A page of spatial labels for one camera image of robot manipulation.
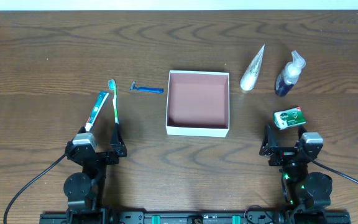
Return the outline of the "green Dettol soap box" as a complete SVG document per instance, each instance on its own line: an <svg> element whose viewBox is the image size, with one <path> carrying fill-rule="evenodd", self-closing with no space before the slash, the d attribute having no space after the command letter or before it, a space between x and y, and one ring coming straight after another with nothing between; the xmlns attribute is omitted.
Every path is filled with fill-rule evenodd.
<svg viewBox="0 0 358 224"><path fill-rule="evenodd" d="M273 120L279 130L301 126L306 123L300 107L274 112Z"/></svg>

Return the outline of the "green white toothpaste tube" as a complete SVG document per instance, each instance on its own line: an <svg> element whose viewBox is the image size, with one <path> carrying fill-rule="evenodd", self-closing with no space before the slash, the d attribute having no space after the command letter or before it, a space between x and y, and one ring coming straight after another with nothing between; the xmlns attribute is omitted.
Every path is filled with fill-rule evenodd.
<svg viewBox="0 0 358 224"><path fill-rule="evenodd" d="M109 93L108 92L105 92L105 91L101 91L99 92L99 95L96 99L96 102L93 106L93 109L91 111L91 114L85 124L85 130L86 131L90 131L91 128L94 126L95 122L96 122L96 119L99 115L99 112L101 111L105 101L107 100L109 96Z"/></svg>

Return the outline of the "clear pump bottle dark liquid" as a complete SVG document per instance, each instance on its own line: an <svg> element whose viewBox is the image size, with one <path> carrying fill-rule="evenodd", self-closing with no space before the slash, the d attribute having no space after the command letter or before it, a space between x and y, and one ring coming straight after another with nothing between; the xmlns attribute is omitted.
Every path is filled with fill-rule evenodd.
<svg viewBox="0 0 358 224"><path fill-rule="evenodd" d="M278 75L275 82L275 93L277 96L285 96L297 83L301 71L306 65L305 59L296 51L291 52L292 61Z"/></svg>

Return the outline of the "white Pantene tube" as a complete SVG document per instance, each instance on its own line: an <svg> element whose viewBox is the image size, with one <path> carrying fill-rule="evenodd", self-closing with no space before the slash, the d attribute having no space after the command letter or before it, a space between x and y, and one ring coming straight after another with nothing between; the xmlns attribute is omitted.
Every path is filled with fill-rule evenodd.
<svg viewBox="0 0 358 224"><path fill-rule="evenodd" d="M265 45L261 47L257 55L252 59L247 70L244 72L239 83L242 91L251 91L255 87L262 66L264 49Z"/></svg>

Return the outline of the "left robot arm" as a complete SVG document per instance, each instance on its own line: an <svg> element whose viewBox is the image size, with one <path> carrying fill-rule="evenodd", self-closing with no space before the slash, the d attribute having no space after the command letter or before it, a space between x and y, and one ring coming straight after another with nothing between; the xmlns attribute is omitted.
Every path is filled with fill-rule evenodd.
<svg viewBox="0 0 358 224"><path fill-rule="evenodd" d="M110 140L111 149L96 152L97 141L82 127L65 148L67 159L82 167L70 175L63 191L68 199L67 223L107 223L109 210L101 206L107 166L116 165L127 156L127 148L115 124Z"/></svg>

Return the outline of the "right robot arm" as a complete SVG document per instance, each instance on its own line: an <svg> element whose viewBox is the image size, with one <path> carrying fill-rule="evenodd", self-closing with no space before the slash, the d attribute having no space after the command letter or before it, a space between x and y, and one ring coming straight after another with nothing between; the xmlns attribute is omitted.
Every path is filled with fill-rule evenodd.
<svg viewBox="0 0 358 224"><path fill-rule="evenodd" d="M324 209L331 204L332 178L321 172L308 171L308 164L317 158L322 147L321 135L308 132L303 126L298 127L298 140L294 146L279 146L271 127L265 126L259 154L269 156L268 164L280 168L285 201L291 206L278 221L326 221Z"/></svg>

